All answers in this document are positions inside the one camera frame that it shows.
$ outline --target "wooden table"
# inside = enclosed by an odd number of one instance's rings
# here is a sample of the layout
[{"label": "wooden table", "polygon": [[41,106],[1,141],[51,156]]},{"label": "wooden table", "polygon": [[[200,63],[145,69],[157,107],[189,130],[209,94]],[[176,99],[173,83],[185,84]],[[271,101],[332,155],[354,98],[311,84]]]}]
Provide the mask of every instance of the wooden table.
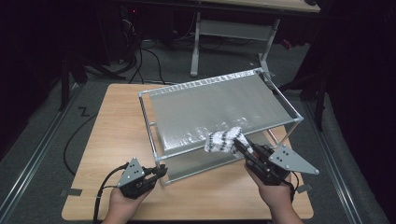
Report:
[{"label": "wooden table", "polygon": [[[92,220],[95,196],[103,180],[131,158],[136,157],[142,166],[155,165],[137,93],[158,87],[161,86],[112,84],[108,87],[72,185],[72,189],[82,192],[80,196],[67,197],[62,212],[64,219]],[[284,132],[283,128],[275,130],[275,134]],[[236,161],[165,187],[157,183],[134,219],[270,219],[269,209],[243,164],[244,160]],[[121,172],[113,175],[107,184],[117,184],[120,175]],[[104,191],[99,219],[106,215],[110,191]],[[313,216],[306,192],[296,193],[293,206],[301,218]]]}]

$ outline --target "gray carpet floor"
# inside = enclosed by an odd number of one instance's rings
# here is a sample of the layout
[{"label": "gray carpet floor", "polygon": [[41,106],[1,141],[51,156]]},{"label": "gray carpet floor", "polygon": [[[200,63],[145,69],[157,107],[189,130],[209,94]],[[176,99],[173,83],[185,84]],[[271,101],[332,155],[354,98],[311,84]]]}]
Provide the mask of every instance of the gray carpet floor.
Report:
[{"label": "gray carpet floor", "polygon": [[[259,44],[254,42],[250,47],[255,48],[255,45]],[[170,49],[161,43],[148,41],[142,47],[158,56],[163,79],[168,83],[231,74],[260,66],[256,54],[228,51],[226,45],[217,46],[216,49],[210,49],[213,46],[207,45],[202,46],[198,77],[190,77],[190,45],[174,45]],[[293,80],[308,49],[308,45],[293,49],[284,49],[280,45],[272,46],[267,62],[277,86]],[[136,76],[134,83],[141,82],[142,79],[145,82],[160,82],[160,66],[157,60],[148,51],[143,50],[142,55],[140,75]],[[136,53],[136,57],[139,62],[139,53]],[[122,64],[113,64],[109,69],[117,70],[121,67]],[[9,208],[7,217],[3,219],[5,223],[91,223],[89,220],[70,222],[62,219],[66,199],[62,192],[69,189],[73,182],[73,176],[64,165],[64,150],[67,146],[67,163],[76,171],[94,124],[94,116],[98,113],[106,94],[106,88],[111,83],[127,83],[134,71],[135,68],[121,74],[127,77],[122,81],[88,75],[89,81],[85,85],[75,87],[67,113],[47,143],[46,150],[42,152],[42,160],[38,162],[37,169],[29,171],[32,178],[26,181],[26,188],[21,190],[21,197],[15,200],[15,207]],[[325,103],[324,131],[319,133],[312,122],[310,108],[313,102],[301,102],[298,93],[298,90],[285,93],[304,117],[304,121],[290,136],[290,142],[295,151],[321,171],[320,175],[303,175],[304,182],[313,187],[308,191],[308,195],[315,213],[313,218],[305,220],[304,223],[388,223],[375,201],[375,196],[368,189],[359,167],[348,153],[329,100],[326,99]],[[24,132],[0,162],[0,202],[9,199],[7,196],[14,184],[20,175],[26,172],[26,164],[42,144],[51,123],[58,118],[60,105],[61,84],[58,83],[49,98],[30,117]],[[322,150],[323,140],[335,157],[335,165],[341,170],[347,192],[350,192],[349,196],[355,202],[357,217],[360,220],[351,221],[350,214],[343,204],[344,195],[337,189],[337,182],[332,177],[333,167],[329,166],[328,155]]]}]

